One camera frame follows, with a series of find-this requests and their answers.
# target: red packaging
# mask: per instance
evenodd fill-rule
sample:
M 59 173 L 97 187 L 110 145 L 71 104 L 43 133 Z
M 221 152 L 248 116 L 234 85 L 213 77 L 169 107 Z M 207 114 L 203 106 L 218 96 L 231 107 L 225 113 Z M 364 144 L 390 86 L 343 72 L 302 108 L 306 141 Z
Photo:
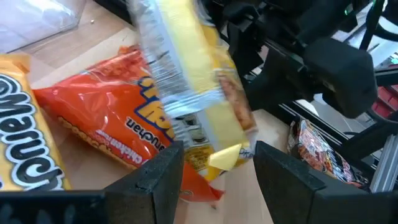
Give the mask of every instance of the red packaging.
M 174 132 L 141 51 L 131 47 L 119 53 L 34 93 L 39 105 L 66 128 L 136 169 L 166 149 Z M 221 195 L 185 163 L 181 198 L 209 202 Z

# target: transparent plastic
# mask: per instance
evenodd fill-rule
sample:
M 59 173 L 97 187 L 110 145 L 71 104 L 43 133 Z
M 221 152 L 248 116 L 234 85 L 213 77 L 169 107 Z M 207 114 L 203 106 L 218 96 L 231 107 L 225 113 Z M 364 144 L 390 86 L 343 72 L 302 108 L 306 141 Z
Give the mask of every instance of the transparent plastic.
M 77 26 L 85 3 L 86 0 L 0 0 L 0 53 Z

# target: yellow wrapper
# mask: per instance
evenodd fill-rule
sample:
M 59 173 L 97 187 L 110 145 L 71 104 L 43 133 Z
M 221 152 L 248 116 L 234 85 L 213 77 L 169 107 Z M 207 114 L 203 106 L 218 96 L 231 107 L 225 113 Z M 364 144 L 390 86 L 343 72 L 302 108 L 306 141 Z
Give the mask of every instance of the yellow wrapper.
M 70 189 L 28 72 L 28 56 L 0 55 L 0 190 Z
M 256 124 L 234 63 L 203 20 L 199 1 L 132 0 L 130 10 L 185 160 L 211 181 L 250 159 Z

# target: ramen package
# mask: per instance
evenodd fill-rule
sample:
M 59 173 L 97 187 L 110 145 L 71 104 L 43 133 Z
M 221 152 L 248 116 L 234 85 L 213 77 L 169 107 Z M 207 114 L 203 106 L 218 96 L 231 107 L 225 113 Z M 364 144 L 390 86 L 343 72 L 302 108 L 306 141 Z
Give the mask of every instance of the ramen package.
M 124 47 L 119 53 L 34 93 L 39 105 L 64 127 L 135 169 L 165 150 L 175 133 L 141 51 Z M 221 194 L 185 163 L 181 198 L 214 201 Z
M 0 190 L 70 189 L 28 72 L 27 55 L 0 55 Z
M 206 180 L 254 155 L 256 124 L 233 61 L 194 0 L 132 0 L 129 10 L 175 138 Z
M 368 181 L 355 174 L 347 161 L 329 146 L 306 119 L 294 121 L 290 125 L 288 151 L 330 177 L 361 189 L 367 188 Z

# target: wooden table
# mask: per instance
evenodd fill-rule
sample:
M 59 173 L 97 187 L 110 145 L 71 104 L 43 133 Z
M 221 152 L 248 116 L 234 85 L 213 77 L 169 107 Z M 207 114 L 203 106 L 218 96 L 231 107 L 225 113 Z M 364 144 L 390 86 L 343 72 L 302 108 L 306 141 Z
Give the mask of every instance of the wooden table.
M 78 28 L 19 51 L 32 56 L 29 75 L 32 88 L 42 88 L 78 73 L 99 60 L 112 57 L 120 45 L 136 42 L 137 35 L 133 27 L 88 0 Z M 265 111 L 255 111 L 254 114 L 260 129 L 259 140 L 284 150 L 288 126 Z M 51 119 L 47 121 L 74 189 L 102 189 L 129 172 L 56 122 Z M 211 208 L 208 203 L 180 201 L 176 223 L 272 223 L 252 162 L 225 174 L 212 185 L 226 191 L 217 209 Z

